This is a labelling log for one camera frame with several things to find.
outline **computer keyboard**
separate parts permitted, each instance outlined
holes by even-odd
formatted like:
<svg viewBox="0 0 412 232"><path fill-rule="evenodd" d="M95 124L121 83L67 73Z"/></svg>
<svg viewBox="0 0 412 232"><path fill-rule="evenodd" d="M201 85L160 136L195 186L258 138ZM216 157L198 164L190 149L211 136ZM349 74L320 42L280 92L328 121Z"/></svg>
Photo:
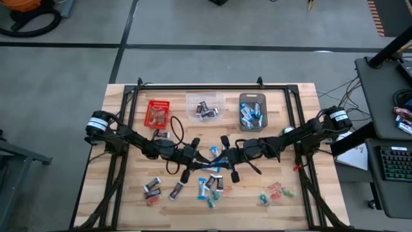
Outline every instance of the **computer keyboard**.
<svg viewBox="0 0 412 232"><path fill-rule="evenodd" d="M381 146L380 157L385 180L412 182L412 148Z"/></svg>

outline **red basket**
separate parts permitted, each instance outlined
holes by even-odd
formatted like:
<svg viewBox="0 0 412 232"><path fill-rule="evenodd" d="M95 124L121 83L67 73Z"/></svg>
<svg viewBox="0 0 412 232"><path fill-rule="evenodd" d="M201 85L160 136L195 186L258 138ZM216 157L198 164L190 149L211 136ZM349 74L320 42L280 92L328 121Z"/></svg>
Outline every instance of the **red basket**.
<svg viewBox="0 0 412 232"><path fill-rule="evenodd" d="M147 126L148 128L165 129L167 126L167 120L169 119L169 105L170 102L168 101L149 101L146 110L146 117L144 118L144 126ZM150 124L153 120L150 117L150 111L152 108L161 108L165 111L165 124L159 124L157 122Z"/></svg>

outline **clear plastic container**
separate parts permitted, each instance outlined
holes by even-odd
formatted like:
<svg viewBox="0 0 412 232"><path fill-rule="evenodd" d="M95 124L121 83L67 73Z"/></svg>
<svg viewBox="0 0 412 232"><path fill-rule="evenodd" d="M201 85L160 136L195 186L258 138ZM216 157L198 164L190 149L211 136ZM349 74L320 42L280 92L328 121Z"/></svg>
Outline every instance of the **clear plastic container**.
<svg viewBox="0 0 412 232"><path fill-rule="evenodd" d="M215 117L201 117L196 114L199 103L206 102L208 109L217 109ZM221 92L188 93L186 95L186 114L192 122L220 120L225 114L225 98Z"/></svg>

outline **vacuum hose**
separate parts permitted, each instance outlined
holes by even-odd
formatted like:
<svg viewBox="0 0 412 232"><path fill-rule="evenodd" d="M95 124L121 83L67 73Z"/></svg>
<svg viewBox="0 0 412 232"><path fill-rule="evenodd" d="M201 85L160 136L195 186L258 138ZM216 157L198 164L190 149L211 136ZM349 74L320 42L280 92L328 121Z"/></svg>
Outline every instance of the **vacuum hose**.
<svg viewBox="0 0 412 232"><path fill-rule="evenodd" d="M44 14L54 15L54 19L49 25L45 26L44 28L33 30L31 32L18 32L28 22ZM0 34L18 38L36 37L39 35L44 35L52 31L54 28L56 28L60 24L62 19L60 12L53 9L53 7L49 4L44 4L43 6L40 6L37 9L29 12L18 12L16 10L13 10L10 13L10 17L13 19L13 21L15 21L15 24L11 27L12 30L9 31L0 28Z"/></svg>

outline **floor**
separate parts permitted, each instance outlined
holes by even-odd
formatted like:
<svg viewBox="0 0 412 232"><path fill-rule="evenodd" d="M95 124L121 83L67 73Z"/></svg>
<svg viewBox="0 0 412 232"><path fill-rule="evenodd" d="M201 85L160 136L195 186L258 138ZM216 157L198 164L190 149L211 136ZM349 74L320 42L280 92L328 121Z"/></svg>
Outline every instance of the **floor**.
<svg viewBox="0 0 412 232"><path fill-rule="evenodd" d="M50 20L40 16L26 28ZM10 23L0 7L0 27ZM49 34L0 36L0 128L10 142L53 157L51 166L30 170L12 225L68 228L90 149L84 125L101 107L108 82L254 82L262 76L314 82L327 92L356 77L356 58L391 40L377 35L366 0L318 0L309 14L307 0L229 0L223 7L206 0L78 0L71 19ZM344 91L330 95L340 99ZM367 111L362 90L352 96ZM321 97L321 106L338 104L332 97ZM355 111L351 118L365 115ZM368 184L341 186L356 228L412 226L368 209Z"/></svg>

